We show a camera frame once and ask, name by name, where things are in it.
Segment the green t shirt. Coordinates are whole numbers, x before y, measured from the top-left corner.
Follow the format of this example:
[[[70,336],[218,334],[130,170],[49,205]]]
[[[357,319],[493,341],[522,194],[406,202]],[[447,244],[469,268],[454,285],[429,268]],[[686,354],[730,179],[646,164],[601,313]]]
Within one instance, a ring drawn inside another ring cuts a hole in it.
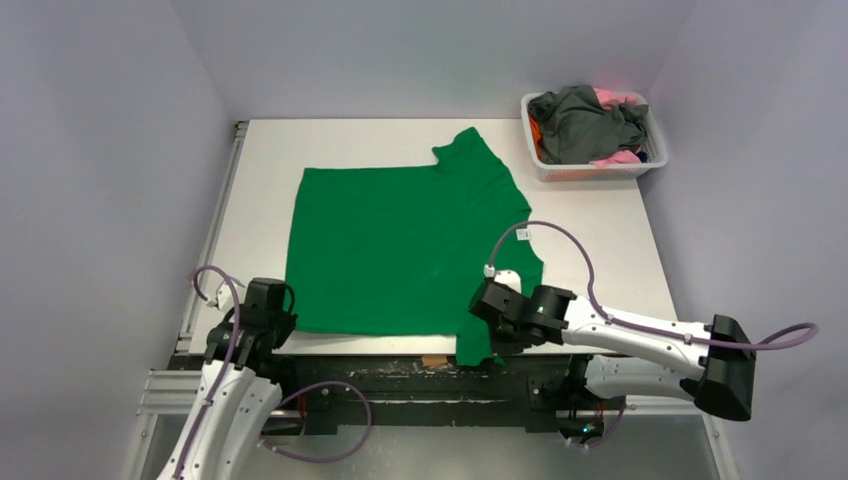
[[[432,152],[429,166],[305,170],[285,272],[300,331],[451,335],[458,364],[491,357],[469,303],[489,258],[524,293],[541,282],[543,261],[511,230],[532,209],[477,129]]]

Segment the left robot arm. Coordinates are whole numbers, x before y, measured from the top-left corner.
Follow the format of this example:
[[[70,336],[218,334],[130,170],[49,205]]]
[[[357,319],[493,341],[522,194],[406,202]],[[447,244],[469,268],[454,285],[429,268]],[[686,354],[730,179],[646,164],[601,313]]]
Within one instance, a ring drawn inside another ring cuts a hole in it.
[[[297,399],[298,382],[274,351],[294,330],[294,290],[283,280],[223,284],[213,306],[224,313],[208,332],[200,382],[160,479],[234,479],[272,410]]]

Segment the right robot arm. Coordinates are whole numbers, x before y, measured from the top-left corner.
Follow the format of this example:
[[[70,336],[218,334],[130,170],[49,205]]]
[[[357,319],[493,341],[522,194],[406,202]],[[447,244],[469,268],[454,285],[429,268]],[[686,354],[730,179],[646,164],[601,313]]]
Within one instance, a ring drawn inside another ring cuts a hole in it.
[[[538,285],[525,296],[492,279],[478,287],[469,311],[487,324],[495,343],[513,351],[551,343],[617,354],[615,360],[594,357],[564,376],[561,392],[573,406],[657,396],[688,400],[725,420],[752,417],[756,354],[731,317],[716,315],[703,324],[624,312],[615,320],[570,290]]]

